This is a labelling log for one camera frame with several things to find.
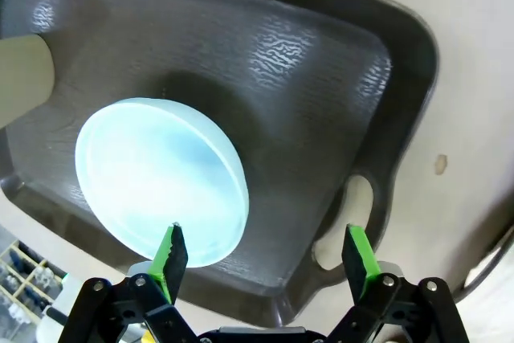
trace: white bowl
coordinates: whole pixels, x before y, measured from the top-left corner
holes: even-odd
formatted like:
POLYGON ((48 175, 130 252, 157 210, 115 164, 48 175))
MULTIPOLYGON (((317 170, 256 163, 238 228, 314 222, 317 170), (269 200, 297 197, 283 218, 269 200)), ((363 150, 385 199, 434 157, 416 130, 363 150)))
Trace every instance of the white bowl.
POLYGON ((243 236, 241 160, 225 133, 189 106, 132 98, 102 108, 80 130, 75 167, 96 217, 147 259, 173 223, 182 226, 188 267, 227 257, 243 236))

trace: dark brown tray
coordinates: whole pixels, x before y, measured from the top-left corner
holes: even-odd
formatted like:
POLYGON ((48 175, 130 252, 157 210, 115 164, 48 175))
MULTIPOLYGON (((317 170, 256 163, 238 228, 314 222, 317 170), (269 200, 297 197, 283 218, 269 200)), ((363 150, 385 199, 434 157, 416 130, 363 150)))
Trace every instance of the dark brown tray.
POLYGON ((321 268, 312 245, 352 174, 373 187, 366 231, 378 245, 437 68, 424 23, 387 0, 2 0, 0 28, 4 38, 41 34, 57 76, 44 106, 0 132, 7 197, 127 269, 141 258, 80 191, 77 134, 96 110, 132 96, 195 107, 235 143, 251 212, 235 252, 189 270, 180 297, 262 326, 289 323, 345 278, 342 266, 321 268))

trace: screw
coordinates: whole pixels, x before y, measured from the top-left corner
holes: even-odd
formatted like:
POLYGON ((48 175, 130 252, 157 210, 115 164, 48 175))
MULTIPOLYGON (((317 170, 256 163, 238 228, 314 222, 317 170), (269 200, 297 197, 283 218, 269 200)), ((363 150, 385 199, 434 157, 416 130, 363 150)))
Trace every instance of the screw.
POLYGON ((426 283, 426 287, 431 291, 437 290, 437 284, 434 283, 433 281, 429 281, 428 283, 426 283))
POLYGON ((384 276, 382 283, 388 287, 394 286, 394 279, 391 276, 384 276))
POLYGON ((95 283, 95 285, 93 285, 93 289, 94 289, 95 291, 99 291, 99 290, 101 290, 103 287, 104 287, 104 283, 102 283, 101 281, 97 281, 97 282, 95 283))
POLYGON ((137 286, 137 287, 141 287, 141 286, 143 286, 143 285, 145 285, 145 284, 146 284, 146 280, 145 280, 145 278, 144 278, 144 277, 138 277, 138 278, 136 279, 136 286, 137 286))

